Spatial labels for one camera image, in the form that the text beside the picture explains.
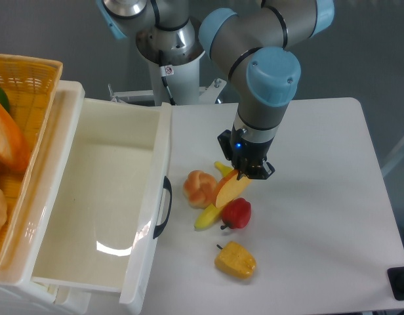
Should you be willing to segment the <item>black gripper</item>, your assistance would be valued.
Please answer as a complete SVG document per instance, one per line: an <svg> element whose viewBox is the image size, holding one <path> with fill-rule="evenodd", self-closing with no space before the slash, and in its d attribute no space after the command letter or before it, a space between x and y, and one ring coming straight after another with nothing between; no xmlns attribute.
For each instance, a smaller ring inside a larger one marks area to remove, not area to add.
<svg viewBox="0 0 404 315"><path fill-rule="evenodd" d="M237 180L246 176L253 180L266 180L275 168L267 161L267 153L272 140L262 143L251 142L243 138L243 130L223 131L217 137L224 157L238 170Z"/></svg>

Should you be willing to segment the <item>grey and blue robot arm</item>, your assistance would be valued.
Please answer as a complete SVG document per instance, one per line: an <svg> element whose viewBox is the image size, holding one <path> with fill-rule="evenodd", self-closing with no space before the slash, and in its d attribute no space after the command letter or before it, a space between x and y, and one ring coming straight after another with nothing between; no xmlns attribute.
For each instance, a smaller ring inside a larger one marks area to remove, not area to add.
<svg viewBox="0 0 404 315"><path fill-rule="evenodd" d="M332 1L262 1L240 16L227 8L202 21L187 1L98 1L116 39L134 37L147 62L155 105L201 100L199 61L208 57L241 98L231 130L218 136L239 177L268 179L267 153L300 79L289 47L328 28Z"/></svg>

